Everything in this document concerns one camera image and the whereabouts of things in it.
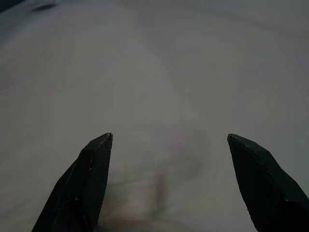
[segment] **blurry object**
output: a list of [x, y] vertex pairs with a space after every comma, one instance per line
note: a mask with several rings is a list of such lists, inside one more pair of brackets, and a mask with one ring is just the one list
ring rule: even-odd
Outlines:
[[62, 0], [32, 0], [31, 9], [32, 11], [44, 11], [59, 5], [61, 2]]

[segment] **dark object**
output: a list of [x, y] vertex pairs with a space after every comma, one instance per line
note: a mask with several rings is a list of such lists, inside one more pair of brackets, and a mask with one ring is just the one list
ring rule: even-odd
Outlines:
[[57, 181], [32, 232], [93, 232], [105, 194], [112, 134], [81, 151]]
[[255, 228], [259, 232], [309, 232], [309, 199], [271, 153], [238, 135], [230, 134], [227, 140]]
[[21, 3], [22, 1], [24, 0], [0, 0], [0, 13]]
[[45, 11], [45, 10], [48, 10], [52, 7], [56, 6], [56, 4], [46, 4], [46, 5], [42, 5], [42, 6], [39, 6], [37, 8], [34, 8], [32, 11]]

